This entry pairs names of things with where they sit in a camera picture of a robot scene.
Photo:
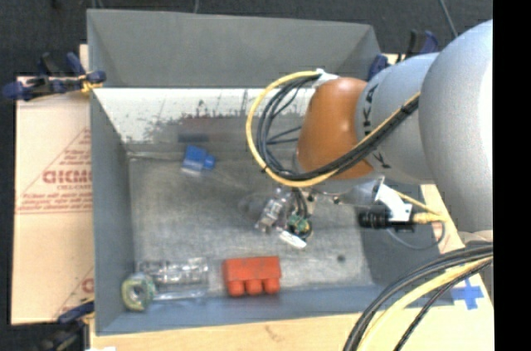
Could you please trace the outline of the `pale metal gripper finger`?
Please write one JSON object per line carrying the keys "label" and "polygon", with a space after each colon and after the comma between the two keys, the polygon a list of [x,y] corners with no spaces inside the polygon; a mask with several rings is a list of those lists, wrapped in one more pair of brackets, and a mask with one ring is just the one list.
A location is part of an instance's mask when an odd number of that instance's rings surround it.
{"label": "pale metal gripper finger", "polygon": [[285,199],[288,204],[289,192],[287,189],[273,188],[266,192],[247,194],[239,201],[239,211],[248,217],[259,217],[262,208],[270,198]]}
{"label": "pale metal gripper finger", "polygon": [[286,222],[286,205],[285,199],[270,198],[261,210],[255,229],[264,233],[283,231]]}

